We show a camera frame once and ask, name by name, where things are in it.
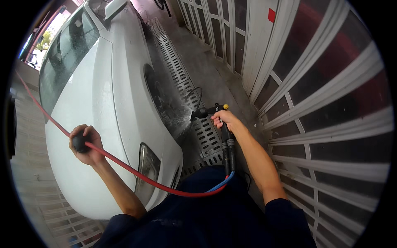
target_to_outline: tree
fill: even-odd
[[[46,30],[43,34],[43,39],[36,45],[39,50],[47,50],[51,42],[51,32]]]

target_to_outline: hand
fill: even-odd
[[[240,120],[234,116],[234,114],[232,114],[230,111],[225,110],[216,112],[213,116],[211,116],[211,119],[214,121],[214,125],[218,129],[221,128],[226,122],[227,128],[230,132],[233,132],[233,130],[236,128],[236,125],[241,123]]]
[[[102,164],[103,162],[106,162],[105,156],[103,156],[101,153],[95,151],[94,149],[91,149],[87,153],[80,153],[77,152],[76,149],[74,148],[72,144],[72,138],[77,135],[81,130],[84,130],[83,136],[87,136],[88,133],[91,135],[92,143],[103,149],[102,141],[100,139],[99,133],[94,129],[93,126],[87,126],[86,124],[79,125],[73,129],[73,131],[70,132],[70,137],[69,137],[69,148],[73,151],[74,155],[76,158],[78,158],[81,162],[90,165],[90,166],[96,166],[99,164]]]

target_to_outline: blue hose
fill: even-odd
[[[223,185],[225,185],[227,182],[229,182],[230,179],[231,179],[233,176],[234,176],[234,171],[232,171],[232,172],[230,173],[229,177],[226,178],[223,182],[221,182],[220,184],[216,185],[214,188],[208,190],[207,192],[211,192],[211,191],[214,191],[214,190],[219,189],[220,187],[222,187]]]

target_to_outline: car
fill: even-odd
[[[163,124],[149,92],[154,73],[142,21],[130,1],[85,1],[52,40],[39,73],[43,108],[66,130],[92,125],[104,149],[149,178],[175,188],[181,147]],[[45,124],[48,157],[58,186],[79,214],[108,220],[121,210],[101,178],[69,149],[69,139]],[[147,210],[167,192],[108,159]]]

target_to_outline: person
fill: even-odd
[[[110,219],[94,247],[316,247],[303,210],[293,208],[288,201],[262,146],[230,111],[216,112],[211,119],[217,128],[226,123],[235,135],[263,194],[265,211],[249,196],[247,183],[239,176],[213,196],[170,194],[146,211],[102,154],[94,150],[81,154],[73,148],[71,140],[80,130],[84,136],[91,133],[93,144],[103,148],[98,132],[92,126],[80,125],[70,133],[70,149],[99,174],[123,212]],[[222,167],[208,166],[186,178],[178,190],[205,192],[224,178]]]

